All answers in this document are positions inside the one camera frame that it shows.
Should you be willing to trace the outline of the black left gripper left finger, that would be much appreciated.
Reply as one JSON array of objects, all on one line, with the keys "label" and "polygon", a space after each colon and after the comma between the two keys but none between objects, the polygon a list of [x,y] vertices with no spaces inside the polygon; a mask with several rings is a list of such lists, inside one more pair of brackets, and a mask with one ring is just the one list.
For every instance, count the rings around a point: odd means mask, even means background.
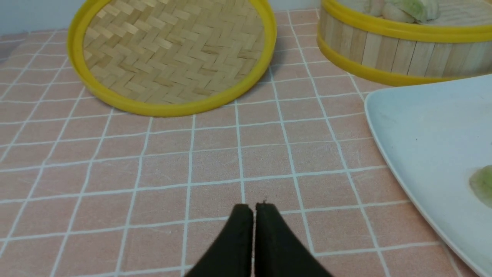
[{"label": "black left gripper left finger", "polygon": [[219,235],[186,276],[251,276],[253,227],[254,215],[248,205],[234,205]]}]

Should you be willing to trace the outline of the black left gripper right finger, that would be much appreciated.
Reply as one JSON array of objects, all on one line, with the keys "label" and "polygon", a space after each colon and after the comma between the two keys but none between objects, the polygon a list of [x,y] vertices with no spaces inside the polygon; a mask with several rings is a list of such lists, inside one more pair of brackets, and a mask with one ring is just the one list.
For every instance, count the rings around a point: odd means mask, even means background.
[{"label": "black left gripper right finger", "polygon": [[331,277],[271,203],[256,204],[256,277]]}]

